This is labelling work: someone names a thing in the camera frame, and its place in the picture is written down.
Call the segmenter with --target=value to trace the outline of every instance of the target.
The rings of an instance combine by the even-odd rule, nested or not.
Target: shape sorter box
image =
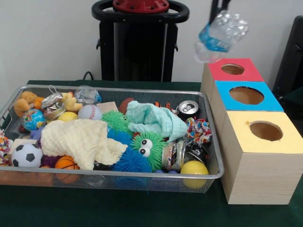
[[[227,110],[283,112],[264,82],[216,81],[210,106],[219,138]]]
[[[284,112],[227,111],[221,136],[229,204],[288,204],[303,173],[303,139]]]
[[[221,59],[212,64],[204,64],[201,92],[211,102],[215,81],[258,81],[263,78],[249,58]]]

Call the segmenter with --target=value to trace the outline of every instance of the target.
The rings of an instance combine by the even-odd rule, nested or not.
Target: white wall
[[[29,79],[80,79],[90,70],[100,78],[95,49],[97,0],[2,0],[0,3],[0,106]],[[203,66],[194,60],[193,43],[209,18],[211,0],[180,0],[191,10],[179,24],[173,81],[201,81]],[[228,57],[249,57],[271,87],[302,0],[232,0],[230,9],[250,23],[250,31]]]

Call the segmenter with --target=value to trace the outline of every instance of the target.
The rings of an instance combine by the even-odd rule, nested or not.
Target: yellow blanket
[[[42,130],[42,152],[47,156],[72,156],[80,169],[92,170],[94,162],[113,165],[127,145],[107,138],[107,123],[96,120],[53,121]]]

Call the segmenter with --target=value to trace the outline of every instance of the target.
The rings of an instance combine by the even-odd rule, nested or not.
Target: wire mesh basket
[[[78,87],[56,86],[56,89],[59,92],[74,92],[77,88]],[[223,175],[224,167],[218,138],[214,128],[214,121],[207,98],[205,98],[203,94],[187,91],[131,90],[118,88],[95,89],[102,97],[102,102],[115,101],[117,106],[128,97],[133,97],[139,103],[154,103],[155,101],[159,101],[164,105],[169,102],[172,107],[177,107],[185,100],[197,102],[200,108],[199,118],[207,119],[213,131],[212,141],[207,147],[209,158],[206,167],[209,175],[128,173],[98,170],[88,171],[0,166],[0,184],[205,193],[214,180]],[[48,86],[42,85],[27,85],[16,90],[0,111],[0,118],[7,118],[6,125],[4,125],[4,123],[2,124],[3,128],[5,128],[5,135],[12,140],[24,137],[24,134],[20,134],[18,130],[21,125],[21,119],[16,116],[13,110],[13,104],[24,91],[31,91],[39,97],[47,97],[51,94]],[[203,187],[194,189],[195,185],[203,185]]]

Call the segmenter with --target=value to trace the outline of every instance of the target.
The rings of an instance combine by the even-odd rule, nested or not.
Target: blue lid
[[[216,81],[219,94],[223,100],[226,110],[251,110],[251,111],[281,111],[283,108],[276,100],[270,89],[264,82],[245,81]],[[230,95],[230,90],[236,87],[252,88],[260,92],[264,99],[258,104],[244,104]]]

